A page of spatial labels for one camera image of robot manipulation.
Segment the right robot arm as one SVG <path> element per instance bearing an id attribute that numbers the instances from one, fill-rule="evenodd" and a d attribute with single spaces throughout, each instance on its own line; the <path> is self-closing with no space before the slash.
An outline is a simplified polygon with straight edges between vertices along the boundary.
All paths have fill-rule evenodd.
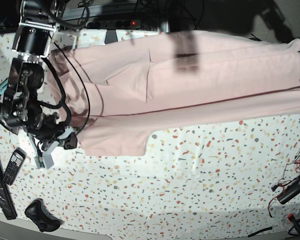
<path id="1" fill-rule="evenodd" d="M 72 113 L 66 104 L 66 93 L 61 80 L 48 60 L 53 35 L 60 27 L 79 29 L 62 19 L 66 0 L 23 0 L 20 4 L 20 22 L 12 50 L 13 58 L 7 78 L 3 102 L 0 105 L 0 123 L 14 134 L 23 129 L 36 151 L 38 168 L 54 165 L 52 152 L 56 147 L 65 150 L 77 147 L 79 128 L 70 126 Z M 60 90 L 57 104 L 38 100 L 38 90 L 44 83 L 45 64 Z"/>

